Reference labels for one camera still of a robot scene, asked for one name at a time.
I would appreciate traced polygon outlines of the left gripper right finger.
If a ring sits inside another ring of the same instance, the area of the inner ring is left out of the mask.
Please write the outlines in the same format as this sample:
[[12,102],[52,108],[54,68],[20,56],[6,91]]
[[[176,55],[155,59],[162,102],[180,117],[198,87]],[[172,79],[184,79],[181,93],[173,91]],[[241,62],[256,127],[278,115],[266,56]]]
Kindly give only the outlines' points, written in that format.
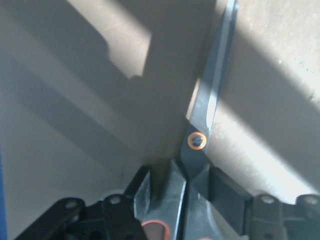
[[318,240],[320,197],[299,195],[293,204],[251,195],[221,169],[209,172],[209,200],[239,236],[250,240]]

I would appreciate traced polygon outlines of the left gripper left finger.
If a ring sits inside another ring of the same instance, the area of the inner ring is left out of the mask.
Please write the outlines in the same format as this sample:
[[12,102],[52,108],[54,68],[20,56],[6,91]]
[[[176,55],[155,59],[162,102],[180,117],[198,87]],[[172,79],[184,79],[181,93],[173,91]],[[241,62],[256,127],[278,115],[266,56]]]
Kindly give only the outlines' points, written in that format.
[[151,182],[151,168],[142,166],[124,193],[92,205],[76,197],[56,201],[17,236],[18,240],[145,240],[134,199]]

